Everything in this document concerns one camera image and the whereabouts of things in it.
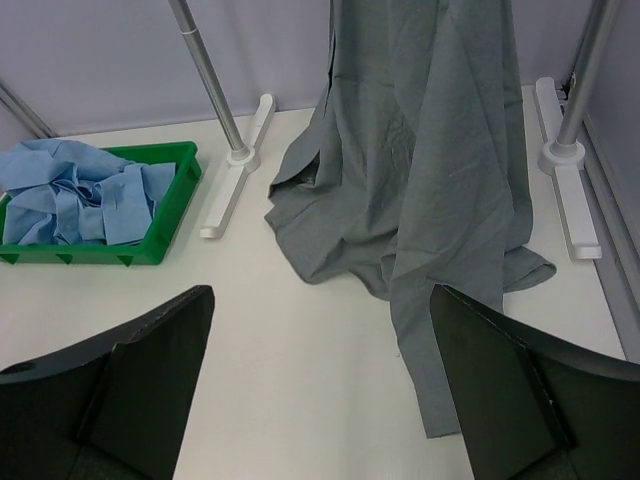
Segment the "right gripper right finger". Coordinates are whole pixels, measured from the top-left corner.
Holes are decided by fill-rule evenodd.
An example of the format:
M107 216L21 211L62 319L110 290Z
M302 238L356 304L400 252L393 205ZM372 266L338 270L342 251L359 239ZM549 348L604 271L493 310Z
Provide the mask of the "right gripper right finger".
M475 478L638 478L638 365L448 286L430 312Z

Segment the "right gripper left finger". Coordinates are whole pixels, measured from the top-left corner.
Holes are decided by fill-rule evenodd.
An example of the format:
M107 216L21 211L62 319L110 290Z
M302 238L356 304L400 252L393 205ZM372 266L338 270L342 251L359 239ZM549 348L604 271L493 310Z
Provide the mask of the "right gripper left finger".
M205 356L214 291L1 372L4 479L170 479Z

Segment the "light blue shirt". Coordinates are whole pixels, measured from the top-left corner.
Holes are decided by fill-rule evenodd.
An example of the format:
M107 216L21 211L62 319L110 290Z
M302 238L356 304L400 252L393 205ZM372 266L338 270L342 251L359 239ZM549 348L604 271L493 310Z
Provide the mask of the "light blue shirt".
M134 245L174 180L174 162L145 164L72 140L1 153L9 245Z

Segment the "grey shirt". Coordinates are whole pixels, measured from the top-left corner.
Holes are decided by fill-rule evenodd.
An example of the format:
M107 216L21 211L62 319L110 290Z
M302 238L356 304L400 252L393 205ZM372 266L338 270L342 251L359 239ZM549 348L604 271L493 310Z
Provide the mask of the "grey shirt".
M508 1L334 1L327 83L269 189L296 274L350 273L390 306L430 438L459 432L429 301L501 310L549 280L533 230Z

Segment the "green plastic tray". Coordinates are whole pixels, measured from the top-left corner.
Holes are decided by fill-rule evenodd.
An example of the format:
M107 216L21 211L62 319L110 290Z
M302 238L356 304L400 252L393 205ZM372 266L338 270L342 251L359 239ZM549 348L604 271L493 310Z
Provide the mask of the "green plastic tray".
M98 148L145 164L174 162L176 174L145 237L134 245L9 245L2 242L6 204L1 202L1 260L8 264L123 264L158 265L178 230L201 178L192 141Z

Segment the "white metal clothes rack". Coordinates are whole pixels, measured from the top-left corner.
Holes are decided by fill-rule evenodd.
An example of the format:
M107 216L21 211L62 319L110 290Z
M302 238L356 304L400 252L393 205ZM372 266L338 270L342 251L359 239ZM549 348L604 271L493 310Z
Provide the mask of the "white metal clothes rack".
M188 3L171 1L169 5L229 147L222 184L200 228L202 238L219 239L226 232L247 178L261 165L259 150L274 116L276 102L271 94L260 97L248 138L243 139ZM620 5L619 1L594 3L579 53L577 72L564 104L558 99L552 78L538 79L534 88L544 141L538 167L552 180L567 250L573 260L602 257L581 180L586 149L578 135Z

